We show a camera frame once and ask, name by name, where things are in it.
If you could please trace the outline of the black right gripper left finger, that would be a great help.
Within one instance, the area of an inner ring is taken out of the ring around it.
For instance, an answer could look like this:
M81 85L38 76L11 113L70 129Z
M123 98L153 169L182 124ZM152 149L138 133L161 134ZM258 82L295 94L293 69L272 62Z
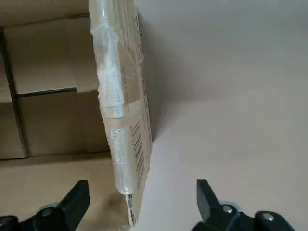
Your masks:
M39 210L32 217L19 221L17 216L0 218L2 231L75 231L90 206L89 183L79 180L56 205Z

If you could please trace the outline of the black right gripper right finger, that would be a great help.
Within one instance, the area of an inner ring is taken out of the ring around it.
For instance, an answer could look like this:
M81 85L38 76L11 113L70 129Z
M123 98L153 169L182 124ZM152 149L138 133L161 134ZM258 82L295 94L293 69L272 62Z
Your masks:
M208 181L196 181L196 202L202 218L193 231L295 231L280 214L261 210L254 217L217 199Z

